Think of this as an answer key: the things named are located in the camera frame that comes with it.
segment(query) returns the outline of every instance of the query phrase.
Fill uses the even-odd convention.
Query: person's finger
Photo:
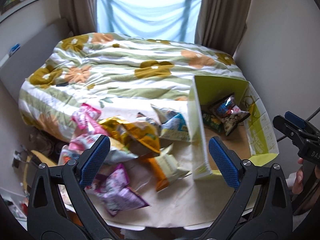
[[[315,168],[315,174],[316,174],[317,179],[320,179],[320,167],[318,165]]]
[[[293,194],[300,194],[302,192],[303,190],[302,180],[303,180],[303,172],[302,172],[302,168],[300,168],[297,171],[296,179],[292,187]]]

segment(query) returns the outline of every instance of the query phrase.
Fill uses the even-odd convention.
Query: curtain
[[[96,0],[59,0],[59,7],[75,35],[96,32]]]
[[[195,43],[233,55],[244,34],[251,0],[202,0]]]
[[[98,32],[194,43],[201,0],[97,0]]]

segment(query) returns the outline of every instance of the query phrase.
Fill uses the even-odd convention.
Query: brown curtain
[[[251,0],[202,0],[195,43],[233,55],[243,36]]]
[[[59,0],[59,7],[75,35],[96,32],[96,0]]]

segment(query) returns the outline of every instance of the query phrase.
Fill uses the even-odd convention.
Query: purple snack bag
[[[128,186],[129,182],[128,174],[122,163],[117,165],[110,176],[98,174],[94,181],[91,189],[94,190],[112,217],[122,210],[149,206],[137,192]]]

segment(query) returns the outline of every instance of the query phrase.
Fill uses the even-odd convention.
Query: hand
[[[302,165],[303,159],[299,158],[298,163]],[[320,168],[316,166],[315,168],[315,174],[318,179],[320,179]],[[293,194],[300,194],[303,190],[303,185],[302,185],[302,180],[303,180],[303,172],[302,172],[302,167],[297,171],[297,176],[296,180],[294,181],[293,187],[292,187],[292,193]]]

